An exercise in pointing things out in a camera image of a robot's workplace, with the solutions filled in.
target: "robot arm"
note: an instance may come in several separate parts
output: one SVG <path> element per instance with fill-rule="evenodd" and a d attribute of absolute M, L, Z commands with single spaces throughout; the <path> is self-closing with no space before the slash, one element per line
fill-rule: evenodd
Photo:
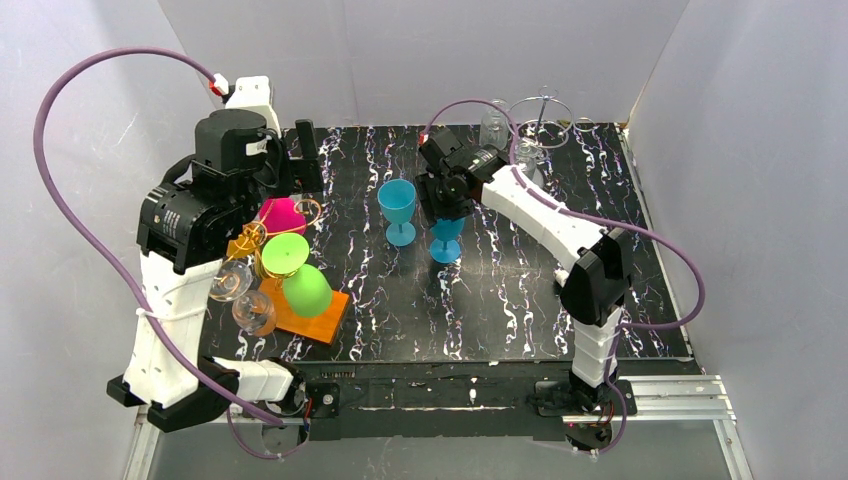
<path fill-rule="evenodd" d="M 470 147 L 449 130 L 431 135 L 420 147 L 428 173 L 416 178 L 422 208 L 432 224 L 439 218 L 456 219 L 473 211 L 477 202 L 515 222 L 545 246 L 562 270 L 560 301 L 575 322 L 575 356 L 571 389 L 577 403 L 591 409 L 607 392 L 604 368 L 615 328 L 621 318 L 624 295 L 631 286 L 632 240 L 621 229 L 606 232 L 598 225 L 559 213 L 565 205 L 508 165 L 504 152 L 491 145 Z M 557 210 L 530 195 L 546 197 Z M 616 361 L 611 359 L 611 378 Z"/>
<path fill-rule="evenodd" d="M 227 90 L 226 108 L 198 123 L 196 153 L 172 167 L 142 203 L 137 240 L 143 288 L 149 313 L 201 371 L 247 401 L 291 404 L 302 379 L 290 365 L 198 357 L 198 348 L 228 242 L 267 198 L 323 190 L 314 131 L 310 121 L 296 122 L 303 159 L 292 160 L 267 77 L 240 78 L 232 88 L 221 77 L 215 87 Z M 177 183 L 185 173 L 191 179 Z M 147 312 L 137 313 L 130 364 L 109 382 L 109 395 L 125 406 L 149 404 L 148 419 L 166 432 L 220 416 L 229 402 L 177 363 Z"/>

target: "blue goblet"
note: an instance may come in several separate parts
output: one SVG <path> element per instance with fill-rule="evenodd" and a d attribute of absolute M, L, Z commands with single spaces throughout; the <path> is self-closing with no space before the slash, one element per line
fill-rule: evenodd
<path fill-rule="evenodd" d="M 390 180 L 377 191 L 377 201 L 386 220 L 386 240 L 403 247 L 415 240 L 415 227 L 409 223 L 415 213 L 415 185 L 403 179 Z"/>
<path fill-rule="evenodd" d="M 464 217 L 457 220 L 436 220 L 436 224 L 430 229 L 436 237 L 430 244 L 430 256 L 433 260 L 439 263 L 453 263 L 459 258 L 461 248 L 456 237 L 462 233 L 463 227 L 465 227 Z"/>

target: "green plastic cup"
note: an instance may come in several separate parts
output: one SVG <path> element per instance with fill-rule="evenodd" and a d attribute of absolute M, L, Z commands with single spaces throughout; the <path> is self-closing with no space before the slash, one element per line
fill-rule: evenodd
<path fill-rule="evenodd" d="M 303 318 L 321 315 L 333 303 L 333 289 L 321 270 L 306 263 L 309 242 L 296 233 L 272 238 L 262 249 L 262 266 L 283 275 L 283 295 L 292 311 Z"/>
<path fill-rule="evenodd" d="M 317 317 L 333 303 L 333 289 L 324 274 L 309 264 L 283 280 L 283 295 L 292 311 L 303 318 Z"/>

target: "black marbled table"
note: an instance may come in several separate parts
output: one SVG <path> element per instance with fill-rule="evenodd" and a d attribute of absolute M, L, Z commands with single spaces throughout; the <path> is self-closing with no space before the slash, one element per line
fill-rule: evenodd
<path fill-rule="evenodd" d="M 454 128 L 476 140 L 476 127 Z M 554 289 L 550 253 L 506 218 L 484 208 L 466 220 L 458 262 L 430 258 L 433 236 L 417 211 L 416 241 L 386 242 L 388 223 L 377 203 L 379 187 L 423 171 L 417 154 L 421 127 L 351 127 L 319 130 L 325 190 L 316 198 L 324 216 L 306 237 L 309 263 L 330 285 L 351 295 L 332 345 L 276 331 L 245 334 L 229 304 L 210 301 L 201 353 L 235 359 L 279 356 L 314 361 L 494 361 L 573 356 L 573 327 Z M 296 149 L 296 141 L 289 141 Z M 542 165 L 544 188 L 572 210 L 645 226 L 618 130 L 596 126 L 551 152 Z M 626 321 L 675 320 L 653 246 L 637 240 L 636 278 L 626 301 Z M 688 357 L 682 333 L 627 333 L 618 355 Z"/>

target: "white panel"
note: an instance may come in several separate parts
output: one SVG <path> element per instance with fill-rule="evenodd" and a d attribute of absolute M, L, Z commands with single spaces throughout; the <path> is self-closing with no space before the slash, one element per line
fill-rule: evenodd
<path fill-rule="evenodd" d="M 11 1 L 2 12 L 0 478 L 120 478 L 135 411 L 106 396 L 106 381 L 127 365 L 136 303 L 50 201 L 32 127 L 42 96 L 74 63 L 108 48 L 179 42 L 150 0 Z M 54 105 L 53 177 L 135 274 L 141 201 L 193 151 L 194 126 L 211 110 L 190 67 L 154 57 L 97 65 Z"/>
<path fill-rule="evenodd" d="M 426 123 L 449 101 L 513 102 L 542 84 L 578 116 L 626 121 L 687 1 L 159 3 L 210 68 L 271 77 L 283 125 L 339 126 Z M 443 121 L 481 116 L 463 107 Z"/>
<path fill-rule="evenodd" d="M 848 469 L 846 44 L 844 1 L 692 1 L 631 123 L 656 228 L 703 270 L 690 336 L 756 478 Z"/>
<path fill-rule="evenodd" d="M 512 103 L 543 84 L 577 116 L 626 121 L 686 3 L 346 0 L 360 122 L 424 123 L 453 100 Z M 467 106 L 440 121 L 481 116 Z"/>
<path fill-rule="evenodd" d="M 352 125 L 356 103 L 341 0 L 160 0 L 191 56 L 237 77 L 267 75 L 282 128 Z"/>

